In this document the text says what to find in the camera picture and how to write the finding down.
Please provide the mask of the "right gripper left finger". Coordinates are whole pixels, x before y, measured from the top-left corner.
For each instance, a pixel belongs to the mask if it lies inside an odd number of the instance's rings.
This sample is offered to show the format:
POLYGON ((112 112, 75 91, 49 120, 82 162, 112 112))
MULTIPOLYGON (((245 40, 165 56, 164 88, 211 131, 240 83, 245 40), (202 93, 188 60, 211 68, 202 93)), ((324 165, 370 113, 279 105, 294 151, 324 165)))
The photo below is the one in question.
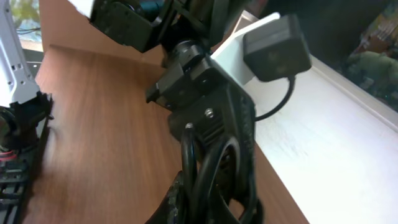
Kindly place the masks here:
POLYGON ((184 224, 186 216, 187 199, 183 185, 183 172, 179 171, 146 224, 184 224))

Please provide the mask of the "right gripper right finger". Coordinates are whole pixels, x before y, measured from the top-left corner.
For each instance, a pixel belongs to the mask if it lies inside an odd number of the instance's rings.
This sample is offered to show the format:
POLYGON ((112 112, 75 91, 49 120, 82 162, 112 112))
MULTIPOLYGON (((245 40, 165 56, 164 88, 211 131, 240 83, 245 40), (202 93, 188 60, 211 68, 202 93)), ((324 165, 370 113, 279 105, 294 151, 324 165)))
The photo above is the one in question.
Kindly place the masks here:
POLYGON ((214 223, 263 224, 264 208, 253 195, 225 200, 217 190, 214 192, 214 223))

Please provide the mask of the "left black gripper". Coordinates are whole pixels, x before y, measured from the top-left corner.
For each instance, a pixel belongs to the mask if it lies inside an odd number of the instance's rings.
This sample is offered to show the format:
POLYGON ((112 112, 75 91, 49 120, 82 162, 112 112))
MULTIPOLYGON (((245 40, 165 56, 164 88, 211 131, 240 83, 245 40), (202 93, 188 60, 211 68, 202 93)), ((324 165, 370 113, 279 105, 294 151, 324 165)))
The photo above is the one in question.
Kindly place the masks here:
POLYGON ((254 173, 255 109, 251 97, 229 85, 225 72, 199 43, 185 40, 167 53, 166 70, 146 90, 146 102, 169 110, 171 135, 182 147, 182 177, 186 187, 194 186, 197 162, 202 163, 210 149, 223 137, 236 137, 239 143, 239 172, 235 194, 249 195, 249 179, 254 173))

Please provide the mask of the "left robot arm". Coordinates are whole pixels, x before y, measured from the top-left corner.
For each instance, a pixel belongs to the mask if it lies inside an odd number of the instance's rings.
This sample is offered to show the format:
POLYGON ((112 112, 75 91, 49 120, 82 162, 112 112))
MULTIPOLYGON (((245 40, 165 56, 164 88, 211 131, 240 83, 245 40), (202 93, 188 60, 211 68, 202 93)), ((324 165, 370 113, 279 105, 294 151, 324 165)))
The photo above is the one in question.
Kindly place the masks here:
POLYGON ((162 47, 165 72, 146 101, 170 111, 181 144, 187 195, 218 189, 225 200, 256 195, 254 103, 212 52, 244 1, 90 1, 81 13, 120 45, 145 53, 162 47))

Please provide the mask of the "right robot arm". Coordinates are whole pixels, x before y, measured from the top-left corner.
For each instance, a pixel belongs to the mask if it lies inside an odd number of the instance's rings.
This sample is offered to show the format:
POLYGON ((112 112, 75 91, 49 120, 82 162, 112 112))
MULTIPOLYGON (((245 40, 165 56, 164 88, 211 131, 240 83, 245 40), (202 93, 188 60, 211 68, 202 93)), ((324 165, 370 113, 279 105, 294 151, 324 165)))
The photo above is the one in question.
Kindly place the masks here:
MULTIPOLYGON (((150 223, 262 223, 254 175, 254 103, 215 60, 244 1, 94 1, 90 24, 146 52, 161 45, 166 71, 146 100, 170 111, 181 144, 177 174, 150 223)), ((1 2, 1 222, 16 223, 39 150, 37 125, 52 119, 25 60, 8 1, 1 2)))

